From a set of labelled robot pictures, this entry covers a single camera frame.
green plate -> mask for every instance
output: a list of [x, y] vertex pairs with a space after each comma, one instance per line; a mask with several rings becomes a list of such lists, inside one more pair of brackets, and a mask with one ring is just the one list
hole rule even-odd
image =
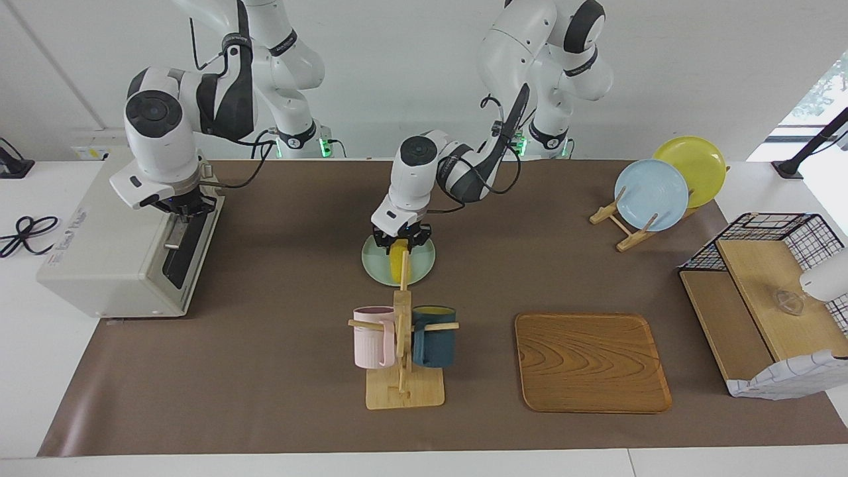
[[[410, 253], [410, 263], [412, 264], [410, 284], [426, 277], [435, 262], [436, 246], [432, 244], [432, 240], [413, 248], [412, 253]], [[369, 237], [365, 241], [365, 245], [362, 246], [362, 266], [365, 267], [368, 275], [377, 282], [391, 287], [400, 286], [400, 283], [392, 280], [392, 270], [388, 264], [386, 249], [378, 247], [374, 237]]]

yellow food item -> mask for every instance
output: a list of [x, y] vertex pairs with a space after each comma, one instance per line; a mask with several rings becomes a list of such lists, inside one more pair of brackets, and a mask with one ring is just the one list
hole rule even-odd
[[[392, 280], [395, 283], [400, 283], [400, 274], [404, 266], [404, 250], [407, 250], [408, 244], [409, 240], [406, 238], [398, 238], [388, 249], [388, 266], [392, 271]], [[412, 263], [410, 262], [406, 270], [406, 277], [408, 278], [411, 273]]]

brown table mat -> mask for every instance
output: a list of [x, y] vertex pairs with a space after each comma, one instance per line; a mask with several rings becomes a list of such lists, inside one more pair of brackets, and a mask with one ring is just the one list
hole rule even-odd
[[[371, 412], [346, 322], [391, 289], [360, 263], [389, 163], [273, 162], [227, 195], [186, 319], [102, 321], [40, 456], [377, 452], [848, 442], [824, 393], [728, 395], [675, 266], [725, 227], [710, 203], [625, 254], [609, 203], [620, 161], [526, 164], [505, 196], [430, 216], [437, 261], [416, 304], [455, 307], [442, 407]], [[221, 162], [222, 180], [250, 162]], [[511, 180], [507, 165], [499, 185]], [[434, 193], [435, 207], [450, 206]], [[522, 311], [647, 319], [674, 406], [659, 415], [548, 414], [522, 400]]]

black pole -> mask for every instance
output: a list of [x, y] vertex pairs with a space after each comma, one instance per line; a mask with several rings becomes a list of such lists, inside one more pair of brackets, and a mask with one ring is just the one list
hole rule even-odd
[[848, 108], [843, 109], [833, 121], [830, 121], [828, 125], [816, 135], [816, 137], [810, 139], [810, 142], [801, 148], [795, 157], [790, 160], [775, 160], [772, 162], [772, 166], [774, 166], [774, 169], [777, 170], [778, 174], [780, 174], [780, 176], [784, 179], [803, 179], [804, 177], [798, 173], [798, 167], [801, 166], [801, 162], [810, 157], [810, 154], [815, 152], [816, 149], [827, 142], [827, 140], [830, 139], [830, 137], [833, 136], [834, 133], [837, 132], [846, 122], [848, 122]]

black wire rack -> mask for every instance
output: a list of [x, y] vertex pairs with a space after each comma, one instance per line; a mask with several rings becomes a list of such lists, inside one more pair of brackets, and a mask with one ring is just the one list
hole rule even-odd
[[[749, 213], [740, 216], [704, 245], [680, 266], [680, 271], [726, 272], [728, 267], [716, 245], [719, 240], [781, 240], [789, 247], [801, 270], [809, 270], [845, 248], [819, 214]], [[848, 336], [848, 295], [842, 295], [825, 306]]]

